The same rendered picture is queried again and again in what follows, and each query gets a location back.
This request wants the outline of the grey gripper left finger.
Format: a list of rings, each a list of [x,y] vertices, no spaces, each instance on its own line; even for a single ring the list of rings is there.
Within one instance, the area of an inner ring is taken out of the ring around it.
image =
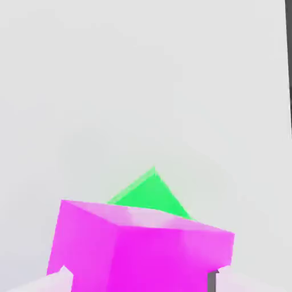
[[[7,292],[71,292],[74,275],[65,266],[50,275]]]

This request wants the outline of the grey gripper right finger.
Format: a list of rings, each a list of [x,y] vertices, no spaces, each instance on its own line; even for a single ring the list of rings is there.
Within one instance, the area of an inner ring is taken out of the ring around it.
[[[227,266],[208,273],[207,292],[276,292],[276,288]]]

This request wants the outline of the small magenta cube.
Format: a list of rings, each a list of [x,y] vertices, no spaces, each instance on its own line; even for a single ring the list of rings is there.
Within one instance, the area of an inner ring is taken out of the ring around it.
[[[232,261],[234,234],[160,210],[63,200],[47,272],[71,292],[207,292]]]

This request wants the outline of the small green cube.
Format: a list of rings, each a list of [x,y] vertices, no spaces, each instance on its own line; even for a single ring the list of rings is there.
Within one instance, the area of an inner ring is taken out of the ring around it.
[[[156,209],[182,218],[192,217],[159,176],[156,168],[151,168],[125,189],[108,201],[112,205]]]

